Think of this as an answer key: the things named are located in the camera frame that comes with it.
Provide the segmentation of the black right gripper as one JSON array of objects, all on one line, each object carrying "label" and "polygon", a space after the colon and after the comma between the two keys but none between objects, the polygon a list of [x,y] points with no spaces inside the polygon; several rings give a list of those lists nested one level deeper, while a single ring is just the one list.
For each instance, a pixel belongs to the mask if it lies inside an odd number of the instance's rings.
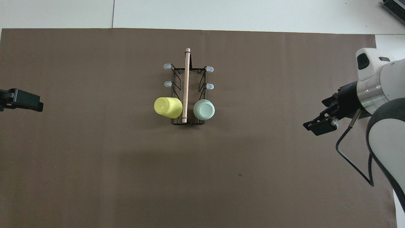
[{"label": "black right gripper", "polygon": [[338,129],[337,121],[343,118],[352,119],[358,109],[365,111],[357,94],[358,82],[346,84],[333,93],[331,97],[323,99],[322,104],[327,107],[318,117],[305,122],[304,128],[319,136]]}]

